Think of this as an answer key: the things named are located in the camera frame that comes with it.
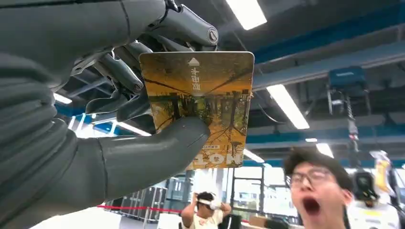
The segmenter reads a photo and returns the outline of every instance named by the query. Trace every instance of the white t-shirt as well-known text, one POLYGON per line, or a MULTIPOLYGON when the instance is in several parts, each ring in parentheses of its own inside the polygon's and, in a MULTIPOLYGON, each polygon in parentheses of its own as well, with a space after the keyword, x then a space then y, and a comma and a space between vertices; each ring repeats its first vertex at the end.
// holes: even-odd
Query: white t-shirt
POLYGON ((214 211, 213 216, 207 219, 203 219, 195 213, 189 228, 185 227, 183 222, 181 222, 181 225, 183 229, 218 229, 218 224, 222 223, 223 218, 224 212, 221 210, 214 211))

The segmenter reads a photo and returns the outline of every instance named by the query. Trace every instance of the eyeglasses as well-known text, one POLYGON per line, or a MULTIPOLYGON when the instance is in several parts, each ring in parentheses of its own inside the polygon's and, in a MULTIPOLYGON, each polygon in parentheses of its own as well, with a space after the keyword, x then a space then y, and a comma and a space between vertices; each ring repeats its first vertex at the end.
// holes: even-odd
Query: eyeglasses
POLYGON ((311 184, 318 184, 327 180, 329 178, 329 174, 330 172, 326 169, 313 168, 306 174, 293 173, 290 176, 286 176, 286 184, 289 187, 300 187, 304 181, 304 178, 306 178, 311 184))

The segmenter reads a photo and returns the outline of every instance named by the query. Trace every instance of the man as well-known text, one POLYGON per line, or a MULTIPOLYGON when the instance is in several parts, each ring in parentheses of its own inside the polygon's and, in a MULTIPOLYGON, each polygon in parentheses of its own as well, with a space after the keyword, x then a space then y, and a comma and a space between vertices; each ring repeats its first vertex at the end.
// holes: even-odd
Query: man
POLYGON ((336 159, 317 151, 294 149, 284 161, 291 199, 305 229, 344 229, 352 180, 336 159))
POLYGON ((193 200, 182 212, 181 220, 183 229, 218 229, 223 218, 231 213, 229 204, 221 203, 218 210, 213 210, 209 205, 200 203, 214 200, 213 194, 202 192, 193 195, 193 200))

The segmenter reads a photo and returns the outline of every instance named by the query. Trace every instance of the man with glasses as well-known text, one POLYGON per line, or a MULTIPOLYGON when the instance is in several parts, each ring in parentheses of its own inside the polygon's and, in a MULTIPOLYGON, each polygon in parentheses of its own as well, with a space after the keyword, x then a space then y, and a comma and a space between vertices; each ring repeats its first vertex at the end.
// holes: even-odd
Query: man with glasses
POLYGON ((305 229, 344 229, 352 180, 339 161, 317 151, 293 149, 284 161, 286 183, 305 229))

